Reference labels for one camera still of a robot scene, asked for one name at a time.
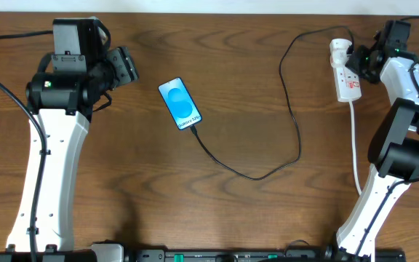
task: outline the blue circle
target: blue circle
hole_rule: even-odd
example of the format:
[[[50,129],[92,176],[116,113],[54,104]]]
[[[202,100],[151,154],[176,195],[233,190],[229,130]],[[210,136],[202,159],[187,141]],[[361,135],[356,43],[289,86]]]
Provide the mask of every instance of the blue circle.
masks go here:
[[[167,97],[172,115],[184,119],[192,114],[192,105],[186,101],[188,98],[182,90],[173,88],[167,93]]]

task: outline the wooden tabletop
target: wooden tabletop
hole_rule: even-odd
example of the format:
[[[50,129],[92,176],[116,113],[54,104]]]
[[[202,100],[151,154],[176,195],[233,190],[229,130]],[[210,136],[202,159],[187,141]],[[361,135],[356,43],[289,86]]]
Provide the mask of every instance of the wooden tabletop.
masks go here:
[[[99,17],[112,46],[129,47],[140,81],[112,92],[94,114],[79,160],[74,200],[76,247],[115,239],[169,249],[283,248],[296,239],[326,245],[358,196],[351,163],[350,113],[337,102],[329,43],[343,29],[299,39],[283,67],[300,125],[300,161],[262,181],[215,164],[190,130],[179,131],[158,92],[176,76],[203,122],[201,139],[231,167],[259,176],[298,151],[278,75],[299,33],[349,25],[356,44],[390,17],[326,15],[163,15],[0,13],[0,34],[49,30],[55,17]],[[409,50],[419,55],[419,22]],[[25,85],[52,36],[0,41],[0,81],[25,101]],[[356,101],[359,177],[367,149],[390,108],[386,88],[362,82]],[[0,250],[17,215],[28,162],[29,128],[0,91]],[[377,246],[401,247],[419,261],[419,183],[397,202]]]

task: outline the wooden table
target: wooden table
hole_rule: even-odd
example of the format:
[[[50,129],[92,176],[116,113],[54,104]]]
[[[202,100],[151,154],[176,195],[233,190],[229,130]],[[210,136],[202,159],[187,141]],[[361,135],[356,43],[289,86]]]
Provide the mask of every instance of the wooden table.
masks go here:
[[[370,45],[389,17],[0,13],[0,34],[90,15],[109,28],[113,47],[129,47],[140,82],[112,92],[113,105],[93,116],[76,184],[77,247],[104,239],[170,249],[330,241],[358,198],[349,108],[337,102],[329,62],[329,43],[348,37],[344,30],[303,37],[288,54],[283,72],[303,155],[260,182],[224,170],[190,130],[178,131],[157,87],[181,76],[204,117],[198,128],[207,147],[237,170],[261,175],[298,150],[277,72],[287,45],[299,33],[331,25],[349,25],[357,44]],[[417,21],[409,47],[419,54]],[[25,100],[26,83],[52,50],[52,36],[0,41],[0,81]],[[367,148],[390,105],[382,84],[362,82],[362,92],[355,109],[364,185]],[[0,250],[17,215],[28,139],[26,117],[0,92]],[[401,247],[408,261],[419,261],[419,183],[398,201],[377,246]]]

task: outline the smartphone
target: smartphone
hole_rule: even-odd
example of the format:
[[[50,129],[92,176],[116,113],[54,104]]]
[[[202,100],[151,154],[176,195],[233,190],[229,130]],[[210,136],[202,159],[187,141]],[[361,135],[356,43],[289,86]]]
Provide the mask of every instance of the smartphone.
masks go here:
[[[180,77],[158,88],[179,130],[201,121],[201,114]]]

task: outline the white power strip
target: white power strip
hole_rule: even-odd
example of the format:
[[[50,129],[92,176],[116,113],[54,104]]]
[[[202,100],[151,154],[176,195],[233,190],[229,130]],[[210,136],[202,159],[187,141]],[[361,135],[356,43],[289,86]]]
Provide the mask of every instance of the white power strip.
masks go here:
[[[351,45],[352,43],[347,39],[333,39],[329,45],[331,66],[334,70],[335,90],[339,102],[354,101],[362,96],[359,77],[346,68],[347,49]]]
[[[362,194],[362,188],[358,179],[358,168],[356,166],[355,146],[355,116],[353,101],[362,96],[359,77],[346,68],[348,61],[347,49],[352,45],[347,39],[333,39],[329,45],[331,50],[331,66],[334,71],[335,91],[338,94],[339,102],[348,102],[350,105],[351,132],[352,132],[352,160],[354,163],[354,180],[358,195]]]

